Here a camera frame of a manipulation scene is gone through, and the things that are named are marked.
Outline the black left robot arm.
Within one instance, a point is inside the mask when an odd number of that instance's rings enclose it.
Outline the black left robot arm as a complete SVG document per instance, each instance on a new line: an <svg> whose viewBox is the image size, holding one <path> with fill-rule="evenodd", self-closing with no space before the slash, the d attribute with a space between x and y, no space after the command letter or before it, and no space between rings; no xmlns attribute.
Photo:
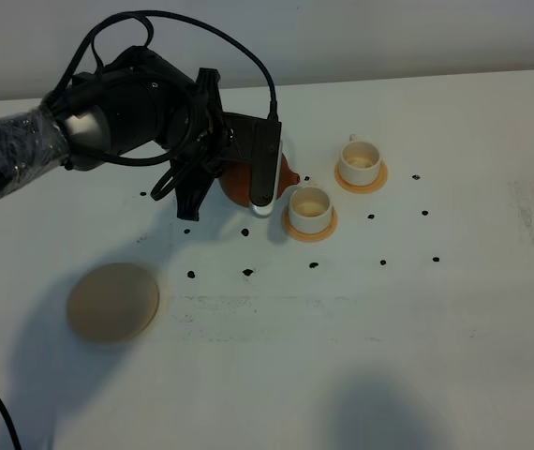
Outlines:
<svg viewBox="0 0 534 450"><path fill-rule="evenodd" d="M268 216L282 191L277 111L226 112L219 81L213 68L190 78L144 46L69 75L32 110L0 118L0 199L58 167L163 164L152 199L174 195L178 218L196 221L213 182L239 164L245 174L234 185L255 215Z"/></svg>

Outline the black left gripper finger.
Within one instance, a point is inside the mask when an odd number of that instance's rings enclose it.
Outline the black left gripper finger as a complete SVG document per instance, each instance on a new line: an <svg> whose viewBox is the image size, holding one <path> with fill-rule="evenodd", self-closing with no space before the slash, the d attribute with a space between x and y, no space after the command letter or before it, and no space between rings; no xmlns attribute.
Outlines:
<svg viewBox="0 0 534 450"><path fill-rule="evenodd" d="M215 174L203 168L193 169L175 188L177 217L199 220L200 207L215 180Z"/></svg>

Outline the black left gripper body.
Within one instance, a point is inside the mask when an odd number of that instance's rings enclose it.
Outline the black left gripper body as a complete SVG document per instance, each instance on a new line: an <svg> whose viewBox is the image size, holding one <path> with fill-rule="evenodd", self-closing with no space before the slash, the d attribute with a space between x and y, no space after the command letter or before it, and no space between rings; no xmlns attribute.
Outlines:
<svg viewBox="0 0 534 450"><path fill-rule="evenodd" d="M207 94L207 125L194 143L188 143L170 169L159 179L159 188L176 188L195 168L203 168L215 176L221 174L229 162L251 166L251 152L257 123L260 120L276 120L278 103L274 83L267 80L269 107L266 117L255 117L223 110L219 93L220 74L213 68L199 70L197 84Z"/></svg>

